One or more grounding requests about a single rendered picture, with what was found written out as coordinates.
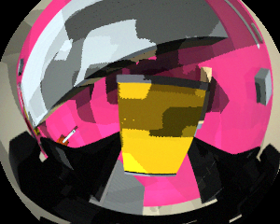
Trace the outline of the orange-handled awl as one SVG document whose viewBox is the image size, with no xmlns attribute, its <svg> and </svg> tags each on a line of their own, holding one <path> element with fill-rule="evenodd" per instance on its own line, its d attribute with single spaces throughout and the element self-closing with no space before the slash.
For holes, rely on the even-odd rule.
<svg viewBox="0 0 280 224">
<path fill-rule="evenodd" d="M 72 137 L 72 135 L 74 134 L 76 130 L 73 130 L 72 132 L 70 132 L 70 134 L 68 135 L 68 137 L 59 137 L 57 143 L 59 142 L 59 145 L 62 143 L 62 145 L 68 146 L 68 138 Z"/>
</svg>

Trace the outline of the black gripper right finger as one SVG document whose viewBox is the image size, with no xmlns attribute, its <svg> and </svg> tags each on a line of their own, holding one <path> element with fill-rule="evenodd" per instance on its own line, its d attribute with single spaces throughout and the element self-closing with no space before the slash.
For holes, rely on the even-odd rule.
<svg viewBox="0 0 280 224">
<path fill-rule="evenodd" d="M 211 202 L 230 184 L 240 172 L 242 165 L 248 164 L 259 155 L 260 147 L 256 146 L 247 152 L 232 154 L 226 150 L 211 146 L 193 135 L 189 145 L 188 156 L 192 172 L 199 187 L 201 203 Z"/>
</svg>

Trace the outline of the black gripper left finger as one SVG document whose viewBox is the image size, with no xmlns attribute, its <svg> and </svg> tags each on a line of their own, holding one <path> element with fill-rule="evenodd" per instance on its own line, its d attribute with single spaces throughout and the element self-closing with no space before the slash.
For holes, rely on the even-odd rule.
<svg viewBox="0 0 280 224">
<path fill-rule="evenodd" d="M 59 142 L 47 137 L 40 137 L 40 143 L 48 157 L 73 173 L 93 201 L 99 203 L 102 200 L 103 191 L 120 156 L 120 131 L 79 148 L 59 145 Z"/>
</svg>

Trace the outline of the white panel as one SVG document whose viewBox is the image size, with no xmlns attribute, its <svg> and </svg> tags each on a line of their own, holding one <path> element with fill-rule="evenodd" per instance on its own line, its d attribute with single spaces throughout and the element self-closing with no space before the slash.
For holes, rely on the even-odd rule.
<svg viewBox="0 0 280 224">
<path fill-rule="evenodd" d="M 148 57 L 227 38 L 204 0 L 70 0 L 35 42 L 21 78 L 32 128 L 99 79 Z"/>
</svg>

